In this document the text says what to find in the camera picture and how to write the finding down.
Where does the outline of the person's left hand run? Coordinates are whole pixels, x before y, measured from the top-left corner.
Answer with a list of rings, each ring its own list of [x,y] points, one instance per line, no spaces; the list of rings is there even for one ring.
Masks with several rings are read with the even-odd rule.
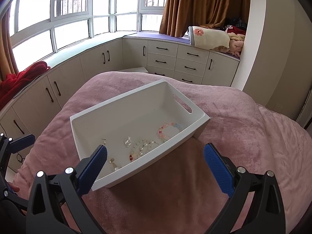
[[[8,190],[12,193],[17,193],[20,191],[20,188],[13,184],[12,182],[7,183]]]

